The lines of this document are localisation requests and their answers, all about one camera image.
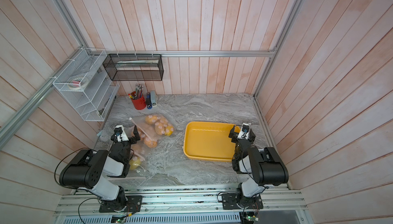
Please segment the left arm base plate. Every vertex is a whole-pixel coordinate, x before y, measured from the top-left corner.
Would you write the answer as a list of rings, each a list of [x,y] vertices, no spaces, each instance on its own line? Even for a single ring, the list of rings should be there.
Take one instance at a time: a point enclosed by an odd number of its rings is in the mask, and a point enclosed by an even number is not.
[[[99,213],[128,212],[136,213],[141,209],[142,195],[122,195],[115,200],[102,200]]]

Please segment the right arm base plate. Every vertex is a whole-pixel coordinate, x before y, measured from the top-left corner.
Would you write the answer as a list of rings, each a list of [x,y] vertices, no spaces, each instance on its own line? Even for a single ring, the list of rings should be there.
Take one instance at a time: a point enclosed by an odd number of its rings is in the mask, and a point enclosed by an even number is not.
[[[222,203],[224,210],[259,210],[263,208],[263,202],[260,194],[255,194],[252,197],[245,197],[240,192],[220,192],[217,195],[217,199],[220,203]]]

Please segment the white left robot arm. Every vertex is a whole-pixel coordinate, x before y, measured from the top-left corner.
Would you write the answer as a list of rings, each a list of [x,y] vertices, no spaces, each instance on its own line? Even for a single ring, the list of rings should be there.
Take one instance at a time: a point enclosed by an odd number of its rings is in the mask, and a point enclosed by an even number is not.
[[[125,129],[118,125],[111,136],[110,150],[81,149],[59,176],[59,184],[66,188],[84,189],[102,201],[125,200],[124,189],[105,178],[125,178],[134,156],[132,145],[140,141],[138,127]]]

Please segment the clear zipper bag pink zip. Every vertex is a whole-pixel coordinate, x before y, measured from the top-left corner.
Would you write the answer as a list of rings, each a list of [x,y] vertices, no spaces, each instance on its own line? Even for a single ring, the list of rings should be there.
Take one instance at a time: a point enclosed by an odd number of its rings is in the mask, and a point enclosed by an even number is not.
[[[131,152],[130,159],[124,164],[123,168],[123,176],[126,178],[131,173],[142,174],[145,173],[146,170],[143,167],[143,164],[146,162],[146,158],[139,153]]]

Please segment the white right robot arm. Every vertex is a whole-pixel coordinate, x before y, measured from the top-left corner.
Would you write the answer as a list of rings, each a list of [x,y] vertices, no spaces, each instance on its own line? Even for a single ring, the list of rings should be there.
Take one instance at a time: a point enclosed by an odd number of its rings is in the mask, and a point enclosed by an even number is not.
[[[239,184],[237,199],[256,198],[268,185],[279,186],[289,181],[288,170],[273,147],[257,148],[253,143],[256,135],[249,124],[234,125],[229,133],[235,144],[232,168],[249,179]]]

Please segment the clear zipper bag pink dots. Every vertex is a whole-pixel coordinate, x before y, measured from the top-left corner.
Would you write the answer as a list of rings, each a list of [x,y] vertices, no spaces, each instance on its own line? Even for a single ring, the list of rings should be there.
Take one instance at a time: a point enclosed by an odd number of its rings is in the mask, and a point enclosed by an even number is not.
[[[151,140],[158,141],[171,136],[175,132],[174,125],[161,114],[131,117],[129,120]]]

